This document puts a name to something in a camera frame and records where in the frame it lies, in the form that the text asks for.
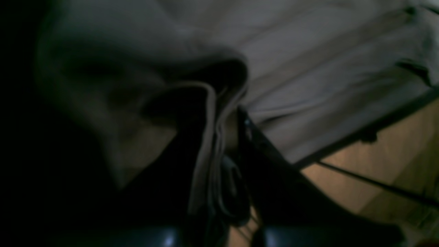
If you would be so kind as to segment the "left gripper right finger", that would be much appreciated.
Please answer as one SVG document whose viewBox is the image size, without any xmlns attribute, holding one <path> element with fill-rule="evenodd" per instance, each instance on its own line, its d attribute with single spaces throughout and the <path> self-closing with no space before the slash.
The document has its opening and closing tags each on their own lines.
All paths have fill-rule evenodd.
<svg viewBox="0 0 439 247">
<path fill-rule="evenodd" d="M 290 165 L 243 108 L 240 167 L 261 226 L 253 247 L 404 247 L 400 227 L 347 211 Z"/>
</svg>

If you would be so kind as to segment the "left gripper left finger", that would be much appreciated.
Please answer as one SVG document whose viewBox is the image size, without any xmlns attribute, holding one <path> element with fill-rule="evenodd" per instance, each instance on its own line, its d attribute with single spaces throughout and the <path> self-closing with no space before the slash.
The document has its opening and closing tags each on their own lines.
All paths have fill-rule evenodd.
<svg viewBox="0 0 439 247">
<path fill-rule="evenodd" d="M 139 111 L 177 133 L 108 203 L 69 234 L 70 247 L 204 247 L 210 170 L 210 87 L 175 86 Z"/>
</svg>

